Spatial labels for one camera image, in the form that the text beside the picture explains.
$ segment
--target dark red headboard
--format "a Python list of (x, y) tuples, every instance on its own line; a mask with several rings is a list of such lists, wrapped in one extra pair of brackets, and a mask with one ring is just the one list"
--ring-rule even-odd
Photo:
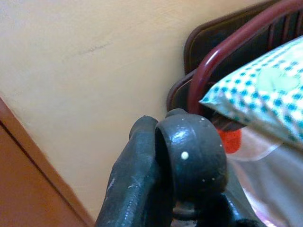
[[(289, 33), (289, 23), (293, 14), (296, 14), (295, 31)], [(298, 37), (302, 33), (303, 0), (282, 0), (275, 5), (264, 10), (231, 36), (212, 49), (202, 60), (193, 80), (190, 84), (188, 94), (188, 111), (194, 114), (203, 114), (203, 107), (199, 100), (206, 94), (206, 85), (211, 78), (215, 68), (233, 52), (238, 50), (246, 42), (268, 30), (267, 49), (273, 48), (275, 24), (284, 19), (283, 30), (281, 32), (280, 45)]]

